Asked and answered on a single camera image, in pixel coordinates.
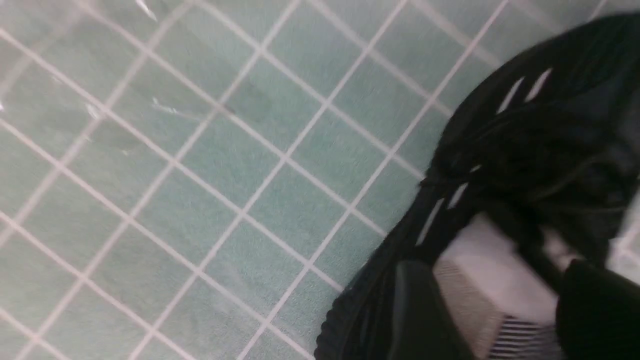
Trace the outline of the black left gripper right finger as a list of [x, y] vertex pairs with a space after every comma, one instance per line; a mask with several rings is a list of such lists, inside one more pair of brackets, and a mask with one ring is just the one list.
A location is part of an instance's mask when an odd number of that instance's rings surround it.
[[573, 260], [562, 277], [555, 332], [567, 360], [638, 360], [639, 285]]

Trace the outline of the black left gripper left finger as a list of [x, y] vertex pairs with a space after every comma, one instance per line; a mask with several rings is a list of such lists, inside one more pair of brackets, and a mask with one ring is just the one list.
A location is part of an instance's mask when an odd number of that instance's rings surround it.
[[430, 267], [403, 260], [395, 268], [389, 360], [469, 360]]

